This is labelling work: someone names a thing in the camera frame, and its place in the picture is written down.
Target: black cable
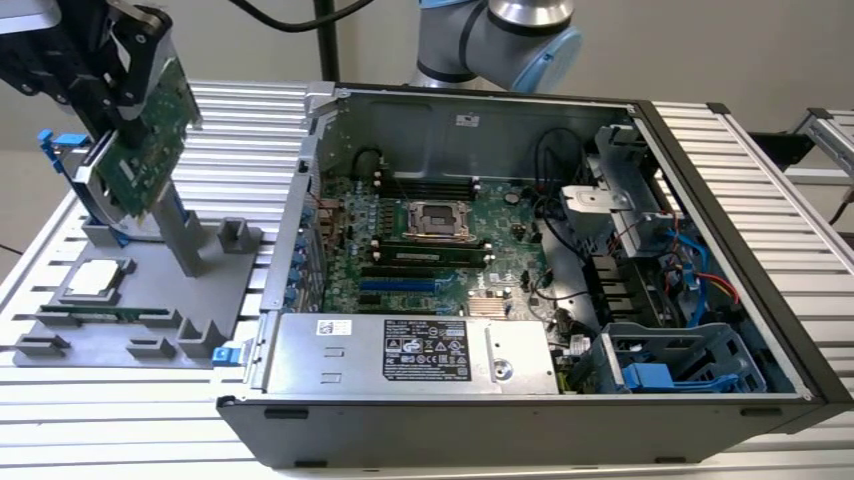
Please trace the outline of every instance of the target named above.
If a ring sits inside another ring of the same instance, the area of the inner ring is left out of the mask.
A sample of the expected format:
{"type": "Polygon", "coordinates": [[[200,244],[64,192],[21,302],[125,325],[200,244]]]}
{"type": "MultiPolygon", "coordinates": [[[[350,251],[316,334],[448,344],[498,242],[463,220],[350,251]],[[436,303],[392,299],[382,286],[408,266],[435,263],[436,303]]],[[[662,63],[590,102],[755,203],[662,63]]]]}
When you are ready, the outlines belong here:
{"type": "Polygon", "coordinates": [[[344,8],[331,13],[326,17],[316,18],[303,23],[280,22],[279,20],[272,18],[269,15],[267,15],[264,12],[261,12],[257,9],[257,7],[252,5],[247,0],[228,0],[228,1],[235,5],[235,7],[237,7],[240,10],[248,13],[255,20],[261,22],[269,28],[285,33],[299,33],[299,32],[308,32],[311,30],[315,30],[323,27],[328,23],[338,22],[342,18],[347,17],[348,15],[352,15],[359,10],[362,10],[362,8],[366,7],[374,0],[358,0],[351,5],[347,5],[344,8]]]}
{"type": "Polygon", "coordinates": [[[830,217],[830,220],[827,221],[827,223],[830,223],[830,225],[833,225],[834,223],[837,223],[839,221],[839,219],[842,218],[842,214],[845,213],[845,209],[849,207],[847,202],[842,203],[839,205],[839,208],[837,208],[837,213],[833,214],[833,217],[830,217]]]}
{"type": "Polygon", "coordinates": [[[350,165],[350,177],[356,178],[356,164],[359,163],[359,158],[368,152],[376,153],[376,156],[383,158],[383,151],[379,147],[359,147],[356,153],[352,154],[352,164],[350,165]]]}
{"type": "Polygon", "coordinates": [[[536,282],[534,282],[534,286],[531,287],[531,290],[534,291],[534,294],[536,294],[536,296],[539,298],[542,298],[543,300],[558,302],[560,300],[568,300],[570,298],[580,297],[582,295],[587,295],[590,293],[587,290],[582,290],[580,292],[575,292],[575,293],[572,293],[570,295],[566,295],[563,297],[547,297],[539,291],[539,284],[543,283],[543,278],[546,278],[546,273],[540,274],[539,278],[536,279],[536,282]]]}
{"type": "MultiPolygon", "coordinates": [[[[548,135],[555,132],[566,132],[570,135],[570,137],[572,137],[572,140],[575,140],[575,144],[578,146],[579,168],[580,168],[582,162],[584,161],[584,143],[582,142],[582,138],[578,135],[578,133],[575,133],[575,131],[567,127],[550,128],[540,134],[539,139],[536,140],[536,146],[534,147],[534,183],[535,184],[539,183],[539,160],[540,160],[540,151],[543,150],[543,142],[546,141],[546,138],[548,137],[548,135]]],[[[546,168],[546,165],[543,165],[543,184],[546,186],[548,185],[548,180],[550,179],[547,174],[547,168],[546,168]]]]}
{"type": "Polygon", "coordinates": [[[578,256],[579,259],[584,259],[584,254],[580,252],[580,250],[578,248],[575,248],[570,242],[567,242],[563,237],[560,236],[560,234],[558,233],[558,229],[554,227],[554,225],[551,224],[551,222],[548,221],[548,204],[547,202],[554,201],[559,203],[559,200],[555,198],[550,198],[550,197],[540,197],[540,199],[536,201],[536,203],[534,204],[534,212],[536,212],[536,206],[540,204],[540,202],[546,202],[543,203],[543,223],[546,223],[546,228],[548,228],[548,231],[551,232],[551,234],[555,236],[555,239],[558,239],[558,241],[560,242],[560,244],[567,248],[567,250],[570,252],[572,252],[575,254],[575,256],[578,256]]]}
{"type": "Polygon", "coordinates": [[[21,252],[16,248],[12,248],[12,247],[9,247],[7,245],[3,245],[1,243],[0,243],[0,249],[5,250],[7,252],[13,253],[15,255],[23,255],[24,254],[24,252],[21,252]]]}

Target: gray 3d printed holder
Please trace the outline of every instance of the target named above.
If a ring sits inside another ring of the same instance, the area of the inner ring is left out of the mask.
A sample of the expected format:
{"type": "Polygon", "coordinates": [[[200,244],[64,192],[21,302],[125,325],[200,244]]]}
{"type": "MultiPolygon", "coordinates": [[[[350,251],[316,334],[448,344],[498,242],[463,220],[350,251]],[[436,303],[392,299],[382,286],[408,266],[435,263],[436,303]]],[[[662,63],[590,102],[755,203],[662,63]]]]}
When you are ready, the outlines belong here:
{"type": "Polygon", "coordinates": [[[120,247],[87,228],[92,243],[17,341],[15,364],[211,368],[233,335],[260,230],[239,218],[199,226],[200,275],[188,277],[163,243],[120,247]]]}

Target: blue clip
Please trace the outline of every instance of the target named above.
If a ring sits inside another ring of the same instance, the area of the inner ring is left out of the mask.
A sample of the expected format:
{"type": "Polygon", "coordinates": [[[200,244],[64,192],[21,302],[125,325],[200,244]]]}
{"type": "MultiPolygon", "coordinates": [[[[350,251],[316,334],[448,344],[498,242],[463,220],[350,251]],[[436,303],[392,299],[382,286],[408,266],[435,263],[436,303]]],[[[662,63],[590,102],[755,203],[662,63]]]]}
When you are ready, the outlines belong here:
{"type": "Polygon", "coordinates": [[[89,143],[89,136],[85,133],[63,133],[53,140],[53,145],[57,147],[77,148],[85,146],[89,143]]]}
{"type": "Polygon", "coordinates": [[[663,363],[632,363],[623,368],[626,387],[643,393],[723,393],[738,384],[738,375],[730,373],[707,382],[674,382],[670,369],[663,363]]]}
{"type": "Polygon", "coordinates": [[[239,367],[241,366],[240,356],[241,349],[229,347],[216,347],[211,356],[211,365],[215,367],[239,367]]]}

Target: warning label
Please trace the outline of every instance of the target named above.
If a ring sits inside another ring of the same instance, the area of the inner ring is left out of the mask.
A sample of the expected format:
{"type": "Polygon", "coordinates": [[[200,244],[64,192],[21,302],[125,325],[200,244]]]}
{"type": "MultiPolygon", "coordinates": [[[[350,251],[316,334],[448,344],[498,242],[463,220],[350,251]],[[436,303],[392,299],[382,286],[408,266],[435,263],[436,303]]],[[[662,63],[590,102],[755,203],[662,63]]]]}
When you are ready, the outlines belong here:
{"type": "Polygon", "coordinates": [[[470,382],[460,320],[386,320],[383,376],[391,381],[470,382]]]}

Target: white sticker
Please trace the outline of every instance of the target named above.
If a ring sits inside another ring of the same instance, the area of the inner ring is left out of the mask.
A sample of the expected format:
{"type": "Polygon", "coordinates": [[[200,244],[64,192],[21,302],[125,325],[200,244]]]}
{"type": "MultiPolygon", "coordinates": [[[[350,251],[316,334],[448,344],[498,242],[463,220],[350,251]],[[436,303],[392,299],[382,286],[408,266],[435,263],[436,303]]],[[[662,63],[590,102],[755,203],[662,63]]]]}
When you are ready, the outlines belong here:
{"type": "Polygon", "coordinates": [[[456,126],[458,127],[478,127],[480,125],[480,117],[478,115],[472,115],[471,113],[467,115],[456,116],[456,126]]]}
{"type": "Polygon", "coordinates": [[[318,335],[350,335],[351,332],[350,320],[318,320],[318,335]]]}

